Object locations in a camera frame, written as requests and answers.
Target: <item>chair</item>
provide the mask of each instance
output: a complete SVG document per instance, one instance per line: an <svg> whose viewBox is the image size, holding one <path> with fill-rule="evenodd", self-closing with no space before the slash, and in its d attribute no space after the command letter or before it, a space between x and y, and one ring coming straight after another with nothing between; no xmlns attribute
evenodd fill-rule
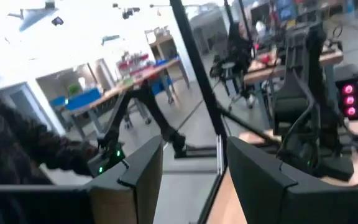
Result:
<svg viewBox="0 0 358 224"><path fill-rule="evenodd" d="M228 110L232 110L232 105L242 97L244 75L242 73L233 73L232 69L236 64L234 62L226 62L222 64L222 75L220 81L223 83L227 95L231 98ZM248 104L248 108L252 109L253 105Z"/></svg>

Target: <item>desk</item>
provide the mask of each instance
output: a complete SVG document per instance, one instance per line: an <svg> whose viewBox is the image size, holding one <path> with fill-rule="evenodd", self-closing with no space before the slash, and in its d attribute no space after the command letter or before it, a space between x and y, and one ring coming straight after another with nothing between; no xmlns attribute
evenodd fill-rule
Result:
<svg viewBox="0 0 358 224"><path fill-rule="evenodd" d="M172 59L171 61L169 61L169 62L167 62L167 63L165 63L163 65L160 65L158 67L143 70L143 71L141 71L141 73L137 74L134 77L134 81L132 83L130 83L128 85L123 85L122 83L119 83L113 89L105 92L104 95L101 98L95 100L94 102L92 102L92 103L90 103L88 105L82 106L81 108L71 110L69 112L70 117L71 117L71 119L73 121L74 127L76 128L76 130L78 131L80 136L83 139L86 138L85 133L82 130L81 126L79 126L78 123L76 122L75 116L78 116L79 114L83 114L83 113L88 113L89 117L91 118L91 120L92 120L92 122L94 124L96 134L97 135L103 135L105 133L105 130L102 127L102 125L100 124L99 119L98 119L98 117L97 117L97 115L96 115L96 113L94 111L98 105L100 105L100 104L110 100L111 98L119 95L119 97L117 99L117 102L114 105L114 108L112 109L112 114L111 114L111 117L109 119L109 123L107 124L108 125L107 127L109 127L111 125L114 117L116 116L118 108L120 107L121 101L124 98L125 92L127 90L131 90L135 86L141 85L144 81L146 81L150 77L154 76L155 74L159 74L160 78L165 79L166 77L161 71L165 70L168 67L171 67L172 65L174 65L174 64L176 64L178 62L180 62L180 59ZM162 83L163 83L165 89L167 89L167 88L169 89L169 86L168 86L166 80L163 80ZM137 105L137 107L139 109L140 115L142 115L143 118L146 118L147 117L147 112L146 112L146 110L144 108L144 105L141 104L137 99L135 99L135 104Z"/></svg>
<svg viewBox="0 0 358 224"><path fill-rule="evenodd" d="M336 50L331 54L323 54L320 56L320 65L324 69L328 98L335 102L337 105L337 91L334 80L334 65L341 63L343 60L343 53L340 50ZM244 77L244 83L253 83L255 86L255 95L259 101L260 109L262 110L262 118L264 120L265 129L272 128L272 124L269 120L269 111L264 103L264 97L261 90L260 84L262 81L268 80L270 76L269 83L271 83L272 78L283 76L285 74L285 66L278 65L275 68L266 68L263 69L265 65L256 60L252 61L250 67L248 68L248 73Z"/></svg>
<svg viewBox="0 0 358 224"><path fill-rule="evenodd" d="M358 134L358 121L349 124L351 130ZM239 138L249 143L260 143L262 140L252 133L242 133ZM358 155L354 160L354 175L349 183L341 182L330 178L323 178L325 182L334 185L349 185L358 183ZM230 176L229 169L226 171L222 184L216 195L211 212L209 213L207 224L246 224L246 218L242 212L240 201Z"/></svg>

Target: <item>white wall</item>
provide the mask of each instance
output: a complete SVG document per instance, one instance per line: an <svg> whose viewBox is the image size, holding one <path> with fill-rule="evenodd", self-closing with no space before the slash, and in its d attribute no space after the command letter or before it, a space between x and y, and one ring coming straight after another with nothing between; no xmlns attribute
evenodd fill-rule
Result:
<svg viewBox="0 0 358 224"><path fill-rule="evenodd" d="M157 22L168 24L173 36L177 52L181 58L183 67L190 81L196 80L193 67L181 37L177 22L173 16L172 9L165 7L164 18L153 18L154 13L143 13L139 17L133 16L128 20L122 20L120 12L114 12L109 7L106 11L98 10L72 10L57 12L32 26L22 34L18 34L21 42L15 42L10 46L9 56L0 60L0 89L14 86L19 83L28 83L33 94L39 98L39 103L46 115L51 120L55 129L61 131L60 123L51 109L47 97L41 92L37 79L51 73L56 73L69 67L74 67L87 62L94 62L103 58L105 50L100 46L101 38L104 35L114 35L122 32L133 49L142 49L148 53L153 60L154 55L147 43L144 30L155 27L150 23L153 19ZM52 17L60 16L64 21L62 26L53 26L50 21ZM111 73L114 73L115 65L106 61Z"/></svg>

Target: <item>wooden desk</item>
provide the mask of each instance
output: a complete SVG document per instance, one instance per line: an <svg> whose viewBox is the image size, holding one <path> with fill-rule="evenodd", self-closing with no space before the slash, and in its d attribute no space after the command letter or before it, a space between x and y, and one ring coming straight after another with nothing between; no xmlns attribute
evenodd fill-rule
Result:
<svg viewBox="0 0 358 224"><path fill-rule="evenodd" d="M349 127L358 134L358 121L350 122ZM261 138L252 133L242 133L239 138L249 143L261 142ZM330 178L323 178L325 182L334 185L354 185L358 183L358 154L354 156L354 174L349 183ZM214 204L208 217L207 224L246 224L246 218L242 212L240 201L230 176L229 169L226 171L222 184L216 195Z"/></svg>
<svg viewBox="0 0 358 224"><path fill-rule="evenodd" d="M343 53L340 50L337 50L332 54L320 56L320 65L322 67L341 63L342 61L343 61ZM264 67L265 64L263 64L262 62L253 60L248 68L247 74L244 76L244 82L246 83L261 82L267 80L270 74L272 74L272 77L279 77L279 76L283 76L285 73L284 65L278 65L275 68L263 69Z"/></svg>
<svg viewBox="0 0 358 224"><path fill-rule="evenodd" d="M89 117L91 118L93 124L94 124L94 128L95 128L95 131L96 131L96 134L99 135L99 134L102 134L104 133L103 131L103 127L102 125L100 124L99 122L99 119L96 115L96 113L94 112L94 109L99 106L100 104L110 100L111 98L119 95L119 98L116 102L116 104L114 105L114 108L112 110L112 118L110 118L110 121L112 121L112 119L114 118L115 114L117 113L116 111L118 110L120 104L121 104L121 101L124 97L124 94L122 93L125 93L127 90L130 90L132 89L134 86L136 85L141 85L145 80L147 80L148 78L158 74L160 75L160 78L161 79L164 79L164 74L162 74L162 70L168 68L168 67L171 67L172 65L176 64L180 62L180 59L172 59L170 60L169 62L163 64L163 65L160 65L158 67L152 67L150 69L146 69L146 70L143 70L141 71L139 74L135 75L134 76L134 81L128 85L124 85L123 83L119 83L117 84L117 86L115 86L112 90L109 90L107 92L104 93L104 95L95 100L94 102L88 104L88 105L84 105L82 106L81 108L78 108L78 109L75 109L75 110L71 110L69 112L69 115L70 115L70 118L71 118L71 121L73 122L74 124L74 127L76 128L76 130L78 131L78 133L80 134L80 136L83 138L83 139L86 139L86 136L85 136L85 133L84 131L82 130L82 127L78 124L78 122L76 122L76 116L79 115L79 114L83 114L83 113L88 113ZM169 89L169 86L167 85L166 81L165 80L162 80L162 83L164 85L164 88L165 89ZM147 112L146 110L144 109L144 106L138 102L136 99L135 99L135 104L140 112L140 115L142 115L142 117L144 119L147 119Z"/></svg>
<svg viewBox="0 0 358 224"><path fill-rule="evenodd" d="M270 64L274 64L275 59L270 61ZM320 56L320 65L324 68L327 83L328 98L337 105L337 90L334 80L334 65L343 61L343 53L337 50L331 54L325 54ZM265 105L264 95L261 90L261 82L273 77L283 76L285 74L285 66L279 65L275 68L264 68L265 65L256 60L252 61L248 73L244 76L244 83L254 84L255 95L259 101L260 110L262 113L262 119L264 121L265 129L272 128L271 120L269 119L268 106Z"/></svg>
<svg viewBox="0 0 358 224"><path fill-rule="evenodd" d="M115 86L113 89L105 92L101 98L95 100L94 102L92 102L88 105L84 105L81 108L71 110L70 114L81 114L88 110L94 109L101 103L104 103L104 102L110 100L111 98L113 98L114 96L116 96L120 93L123 93L123 92L127 91L128 89L131 89L133 86L142 84L144 82L144 80L150 78L151 76L154 76L155 74L161 72L162 70L164 70L168 67L171 67L172 65L178 63L179 61L180 61L180 59L172 59L169 62L167 62L161 66L143 70L141 73L138 74L138 76L136 76L134 78L134 82L131 83L130 85L123 85L122 83L118 83L117 86Z"/></svg>

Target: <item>table leg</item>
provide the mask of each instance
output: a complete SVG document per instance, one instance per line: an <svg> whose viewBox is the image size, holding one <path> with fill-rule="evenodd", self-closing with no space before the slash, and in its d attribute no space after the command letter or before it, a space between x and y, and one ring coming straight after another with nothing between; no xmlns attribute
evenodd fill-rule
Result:
<svg viewBox="0 0 358 224"><path fill-rule="evenodd" d="M135 99L135 104L137 109L139 110L140 115L142 116L145 124L150 124L152 122L152 119L149 118L149 114L147 113L147 110L143 103L139 102L139 100Z"/></svg>
<svg viewBox="0 0 358 224"><path fill-rule="evenodd" d="M165 89L165 92L167 92L167 96L168 96L168 103L171 104L173 103L173 96L171 93L171 90L169 89L169 85L168 85L168 77L165 75L165 72L159 72L160 75L160 80L162 82L162 85Z"/></svg>
<svg viewBox="0 0 358 224"><path fill-rule="evenodd" d="M338 110L338 92L335 85L334 65L325 66L324 73L326 75L328 99L333 103L334 109Z"/></svg>
<svg viewBox="0 0 358 224"><path fill-rule="evenodd" d="M103 128L99 122L99 118L96 115L95 110L88 110L88 114L93 122L94 130L96 131L96 134L99 136L101 133L103 133Z"/></svg>
<svg viewBox="0 0 358 224"><path fill-rule="evenodd" d="M78 123L77 121L77 118L75 117L75 115L70 115L70 119L71 119L71 122L73 123L74 125L74 128L78 131L78 134L80 134L81 138L83 140L86 140L86 136L85 136L85 133L84 131L82 130L80 124Z"/></svg>
<svg viewBox="0 0 358 224"><path fill-rule="evenodd" d="M271 129L272 126L270 125L269 116L267 114L268 111L267 111L267 108L265 105L262 89L260 87L260 82L254 83L254 86L255 86L255 95L256 95L256 98L258 99L259 107L260 107L261 114L262 114L264 130Z"/></svg>
<svg viewBox="0 0 358 224"><path fill-rule="evenodd" d="M166 74L166 78L170 78L169 73L168 73L168 69L165 69L165 70L164 70L164 73ZM172 93L173 93L174 95L176 95L175 87L173 86L173 81L171 80L171 82L172 82L172 85L171 85Z"/></svg>
<svg viewBox="0 0 358 224"><path fill-rule="evenodd" d="M144 108L144 105L143 105L141 102L139 102L138 99L134 99L134 100L135 100L136 108L137 108L137 110L139 111L141 117L142 117L143 119L146 119L146 118L147 118L147 112L146 112L146 110L145 110L145 108Z"/></svg>
<svg viewBox="0 0 358 224"><path fill-rule="evenodd" d="M60 121L60 123L63 125L63 127L66 129L66 131L70 130L70 123L66 121L66 119L62 115L63 110L55 110L55 114Z"/></svg>
<svg viewBox="0 0 358 224"><path fill-rule="evenodd" d="M187 77L187 74L185 72L185 68L183 68L183 64L181 62L179 62L179 68L180 68L180 71L181 71L181 76L183 77L183 79L186 82L187 88L190 88L189 78Z"/></svg>

